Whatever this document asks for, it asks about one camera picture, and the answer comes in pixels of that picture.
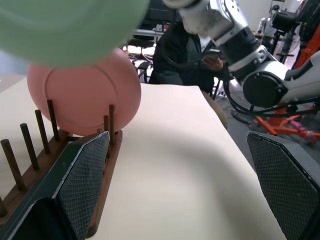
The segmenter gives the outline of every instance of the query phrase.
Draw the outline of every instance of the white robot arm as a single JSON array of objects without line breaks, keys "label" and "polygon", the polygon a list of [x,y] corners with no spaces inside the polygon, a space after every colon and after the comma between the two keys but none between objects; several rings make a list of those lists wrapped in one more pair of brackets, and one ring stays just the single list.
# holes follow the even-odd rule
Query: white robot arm
[{"label": "white robot arm", "polygon": [[179,10],[187,32],[211,37],[253,106],[270,108],[320,97],[320,52],[301,68],[289,70],[256,41],[236,0],[162,1]]}]

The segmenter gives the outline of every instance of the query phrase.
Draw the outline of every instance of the hand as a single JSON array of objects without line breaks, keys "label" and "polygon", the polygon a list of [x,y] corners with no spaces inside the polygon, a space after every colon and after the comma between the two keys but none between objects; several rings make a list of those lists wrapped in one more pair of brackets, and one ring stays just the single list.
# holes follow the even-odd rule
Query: hand
[{"label": "hand", "polygon": [[201,62],[207,65],[212,71],[221,71],[224,68],[224,62],[217,56],[206,55]]}]

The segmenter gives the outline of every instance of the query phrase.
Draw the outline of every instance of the pink plate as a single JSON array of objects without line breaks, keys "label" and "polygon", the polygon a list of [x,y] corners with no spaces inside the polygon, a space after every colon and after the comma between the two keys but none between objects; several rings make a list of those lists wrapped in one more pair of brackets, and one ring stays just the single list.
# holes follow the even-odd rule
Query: pink plate
[{"label": "pink plate", "polygon": [[43,115],[50,119],[47,100],[52,100],[57,125],[80,136],[103,129],[109,105],[115,106],[115,130],[122,129],[136,115],[141,100],[136,69],[120,49],[94,65],[68,68],[30,65],[27,83]]}]

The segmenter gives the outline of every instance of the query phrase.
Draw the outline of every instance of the beige table surface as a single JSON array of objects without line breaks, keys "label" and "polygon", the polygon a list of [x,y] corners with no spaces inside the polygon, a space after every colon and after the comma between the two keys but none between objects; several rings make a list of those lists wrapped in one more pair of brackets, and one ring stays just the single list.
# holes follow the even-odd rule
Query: beige table surface
[{"label": "beige table surface", "polygon": [[[91,239],[285,240],[256,173],[200,90],[141,87]],[[25,79],[0,94],[0,138],[10,139],[21,172],[30,161],[20,123],[28,124],[36,152],[42,148],[35,109]],[[0,196],[14,184],[0,150]]]}]

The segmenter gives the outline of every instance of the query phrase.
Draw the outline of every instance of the black jacket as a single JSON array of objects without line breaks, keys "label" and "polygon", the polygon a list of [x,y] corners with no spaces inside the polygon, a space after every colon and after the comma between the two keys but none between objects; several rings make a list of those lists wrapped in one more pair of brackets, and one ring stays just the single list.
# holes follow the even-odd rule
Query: black jacket
[{"label": "black jacket", "polygon": [[[165,44],[166,55],[176,63],[199,61],[185,68],[174,67],[164,58],[162,44]],[[201,52],[198,35],[187,33],[182,22],[176,23],[164,33],[156,45],[149,83],[199,86],[202,91],[212,93],[214,77],[222,79],[223,71],[212,71],[201,63],[200,60],[209,49],[216,49],[212,42]]]}]

